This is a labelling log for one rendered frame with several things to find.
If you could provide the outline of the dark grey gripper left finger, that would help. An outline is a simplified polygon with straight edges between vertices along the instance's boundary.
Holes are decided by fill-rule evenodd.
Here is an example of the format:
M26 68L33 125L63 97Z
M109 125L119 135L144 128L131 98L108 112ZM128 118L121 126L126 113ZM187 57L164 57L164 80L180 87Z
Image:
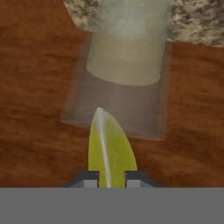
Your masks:
M77 175L68 183L69 188L98 188L99 187L98 171L79 171Z

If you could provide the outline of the clear glass of lemonade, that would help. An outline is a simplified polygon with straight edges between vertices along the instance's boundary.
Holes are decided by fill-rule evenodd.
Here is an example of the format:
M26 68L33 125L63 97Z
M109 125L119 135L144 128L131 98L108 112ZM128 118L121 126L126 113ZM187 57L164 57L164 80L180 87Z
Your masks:
M62 121L89 127L109 112L127 135L162 140L166 131L172 0L100 0L89 21Z

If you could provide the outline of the yellow-green lemon wedge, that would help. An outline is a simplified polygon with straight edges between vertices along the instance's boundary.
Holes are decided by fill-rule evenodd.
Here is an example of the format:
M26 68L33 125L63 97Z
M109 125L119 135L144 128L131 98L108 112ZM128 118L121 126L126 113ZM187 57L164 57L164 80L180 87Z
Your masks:
M124 188L125 172L137 170L134 151L119 122L105 109L94 112L87 169L99 172L100 188Z

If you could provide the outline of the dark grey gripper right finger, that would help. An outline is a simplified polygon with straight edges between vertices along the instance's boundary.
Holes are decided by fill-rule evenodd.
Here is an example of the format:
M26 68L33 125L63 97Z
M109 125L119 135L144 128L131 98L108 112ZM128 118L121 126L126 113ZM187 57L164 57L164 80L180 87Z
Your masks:
M145 171L126 171L124 173L126 188L162 187L151 179Z

